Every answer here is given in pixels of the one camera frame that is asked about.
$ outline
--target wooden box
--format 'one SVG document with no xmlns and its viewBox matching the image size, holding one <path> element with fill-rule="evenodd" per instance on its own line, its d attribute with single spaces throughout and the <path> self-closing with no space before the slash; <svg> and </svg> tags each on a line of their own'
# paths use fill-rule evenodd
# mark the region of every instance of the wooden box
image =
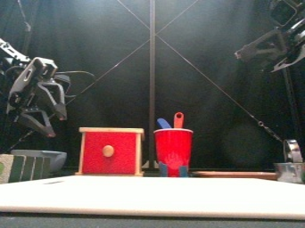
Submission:
<svg viewBox="0 0 305 228">
<path fill-rule="evenodd" d="M 143 175 L 141 128 L 80 127 L 81 154 L 76 175 Z"/>
</svg>

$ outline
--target red plastic cup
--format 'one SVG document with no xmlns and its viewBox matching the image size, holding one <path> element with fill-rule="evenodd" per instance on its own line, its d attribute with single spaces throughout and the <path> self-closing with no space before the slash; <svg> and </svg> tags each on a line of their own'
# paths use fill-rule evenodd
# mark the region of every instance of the red plastic cup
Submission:
<svg viewBox="0 0 305 228">
<path fill-rule="evenodd" d="M 191 158 L 192 131 L 167 128 L 155 131 L 157 163 L 166 165 L 168 177 L 180 176 L 180 168 L 187 168 Z"/>
</svg>

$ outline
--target white table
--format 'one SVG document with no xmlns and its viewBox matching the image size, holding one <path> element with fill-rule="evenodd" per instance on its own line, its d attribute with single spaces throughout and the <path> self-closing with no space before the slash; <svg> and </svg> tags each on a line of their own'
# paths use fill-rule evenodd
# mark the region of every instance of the white table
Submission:
<svg viewBox="0 0 305 228">
<path fill-rule="evenodd" d="M 0 192 L 1 212 L 305 220 L 305 185 L 261 179 L 73 175 Z"/>
</svg>

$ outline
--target metal pole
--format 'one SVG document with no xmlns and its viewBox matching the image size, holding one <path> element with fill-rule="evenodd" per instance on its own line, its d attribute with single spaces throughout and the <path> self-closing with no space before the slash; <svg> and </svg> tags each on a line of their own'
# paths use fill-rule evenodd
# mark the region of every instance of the metal pole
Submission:
<svg viewBox="0 0 305 228">
<path fill-rule="evenodd" d="M 155 0 L 149 0 L 148 168 L 155 165 Z"/>
<path fill-rule="evenodd" d="M 295 94 L 294 94 L 293 84 L 290 79 L 290 73 L 287 68 L 282 69 L 282 74 L 283 74 L 285 84 L 286 84 L 293 130 L 297 137 L 297 141 L 302 142 L 302 133 L 299 128 L 299 114 L 298 114 Z"/>
</svg>

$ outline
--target green object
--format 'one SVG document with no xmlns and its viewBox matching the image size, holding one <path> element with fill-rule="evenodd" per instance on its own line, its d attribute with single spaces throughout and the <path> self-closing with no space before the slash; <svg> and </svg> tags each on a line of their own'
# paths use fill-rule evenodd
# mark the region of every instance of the green object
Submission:
<svg viewBox="0 0 305 228">
<path fill-rule="evenodd" d="M 49 177 L 49 165 L 50 165 L 50 158 L 42 158 L 42 170 L 41 170 L 41 179 Z"/>
<path fill-rule="evenodd" d="M 25 156 L 24 155 L 20 155 L 20 156 L 10 155 L 10 156 L 13 156 L 13 163 L 12 163 L 10 174 L 8 177 L 8 182 L 16 183 L 16 182 L 20 182 L 21 180 Z"/>
<path fill-rule="evenodd" d="M 4 173 L 5 170 L 5 164 L 0 162 L 0 175 Z"/>
<path fill-rule="evenodd" d="M 21 180 L 20 180 L 21 182 L 32 180 L 33 162 L 34 162 L 34 158 L 25 156 L 24 171 L 21 175 Z"/>
<path fill-rule="evenodd" d="M 38 180 L 41 178 L 41 171 L 42 171 L 42 158 L 34 157 L 32 180 Z"/>
<path fill-rule="evenodd" d="M 301 173 L 301 181 L 305 183 L 305 171 Z"/>
</svg>

